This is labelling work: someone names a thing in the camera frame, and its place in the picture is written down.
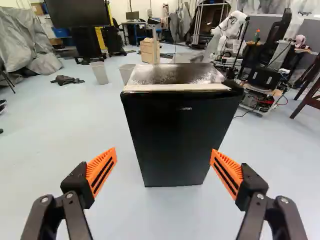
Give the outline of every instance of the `person's foot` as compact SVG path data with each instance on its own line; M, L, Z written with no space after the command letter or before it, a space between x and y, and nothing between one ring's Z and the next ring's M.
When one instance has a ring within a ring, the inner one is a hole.
M7 100L0 100L0 107L7 104Z
M6 109L5 105L0 105L0 114L2 114L5 109Z

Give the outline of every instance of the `white trash can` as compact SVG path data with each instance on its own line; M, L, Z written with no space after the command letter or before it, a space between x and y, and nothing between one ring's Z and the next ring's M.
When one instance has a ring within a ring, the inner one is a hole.
M109 80L107 77L105 64L103 61L94 61L90 63L96 80L100 85L108 84Z
M124 85L126 85L129 81L131 73L134 70L135 66L135 64L125 64L119 67L119 71Z

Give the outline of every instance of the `black mini fridge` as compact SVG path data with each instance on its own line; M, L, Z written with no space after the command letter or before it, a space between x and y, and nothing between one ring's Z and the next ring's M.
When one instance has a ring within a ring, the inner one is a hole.
M244 91L210 63L136 65L120 94L146 187L200 185Z

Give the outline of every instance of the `orange gripper pad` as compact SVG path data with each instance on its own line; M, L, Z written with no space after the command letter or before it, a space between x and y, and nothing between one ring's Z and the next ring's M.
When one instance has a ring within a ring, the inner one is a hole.
M240 184L244 179L241 165L214 149L212 149L210 165L229 191L231 197L236 200Z
M87 163L85 178L90 185L94 198L98 195L116 163L117 155L114 147L101 153Z

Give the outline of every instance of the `fridge top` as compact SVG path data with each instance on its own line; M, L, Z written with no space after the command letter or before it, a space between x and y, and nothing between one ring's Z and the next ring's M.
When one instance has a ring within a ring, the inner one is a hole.
M227 91L211 63L137 64L124 91Z

